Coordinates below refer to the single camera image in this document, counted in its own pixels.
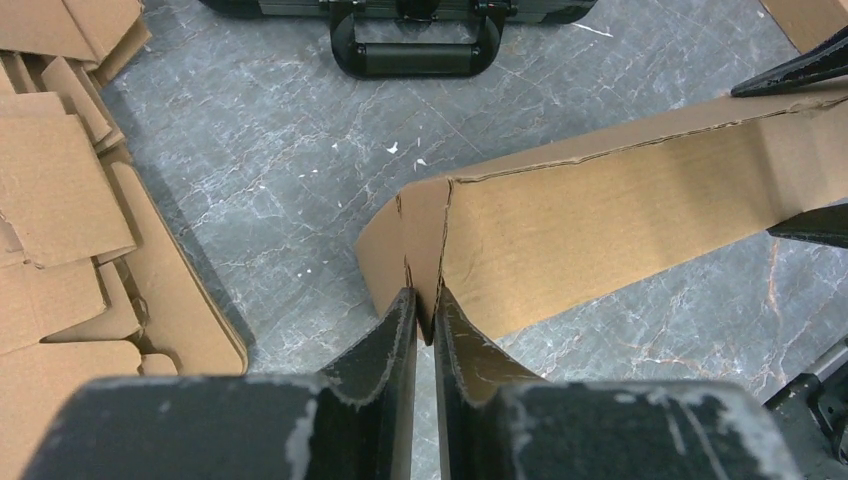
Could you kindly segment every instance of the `black handle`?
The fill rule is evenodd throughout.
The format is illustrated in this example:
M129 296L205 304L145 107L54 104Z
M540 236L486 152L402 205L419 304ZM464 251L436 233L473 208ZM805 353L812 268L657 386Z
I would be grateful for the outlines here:
M506 10L477 9L480 29L471 44L360 43L354 30L350 0L330 0L330 42L336 63L348 75L362 79L397 77L471 77L498 55Z

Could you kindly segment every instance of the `gray marble surface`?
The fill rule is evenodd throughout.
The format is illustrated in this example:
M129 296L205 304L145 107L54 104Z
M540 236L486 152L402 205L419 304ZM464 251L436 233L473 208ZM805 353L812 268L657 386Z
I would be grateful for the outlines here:
M145 4L154 38L104 97L251 372L315 370L376 322L351 247L404 184L708 100L796 54L757 0L600 0L582 27L509 26L474 79L357 82L323 21ZM759 234L498 343L550 380L720 378L766 399L848 334L846 274L843 251ZM432 350L418 363L413 477L438 478Z

